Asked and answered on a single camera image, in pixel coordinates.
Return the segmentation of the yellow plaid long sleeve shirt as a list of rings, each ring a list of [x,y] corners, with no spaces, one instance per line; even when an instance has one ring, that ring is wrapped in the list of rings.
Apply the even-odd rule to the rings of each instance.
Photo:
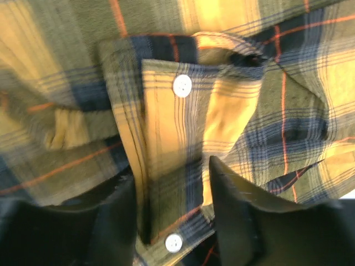
[[[132,265],[219,265],[212,156],[298,204],[354,190],[353,1],[1,2],[1,199],[132,175]]]

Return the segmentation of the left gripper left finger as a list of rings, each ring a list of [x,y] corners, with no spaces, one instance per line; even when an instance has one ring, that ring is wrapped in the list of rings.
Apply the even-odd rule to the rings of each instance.
[[[1,199],[2,265],[132,265],[136,232],[132,175],[61,206]]]

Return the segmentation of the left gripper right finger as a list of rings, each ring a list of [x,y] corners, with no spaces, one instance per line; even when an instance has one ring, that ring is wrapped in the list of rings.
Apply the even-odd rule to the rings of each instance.
[[[298,204],[209,159],[222,265],[353,265],[354,200]]]

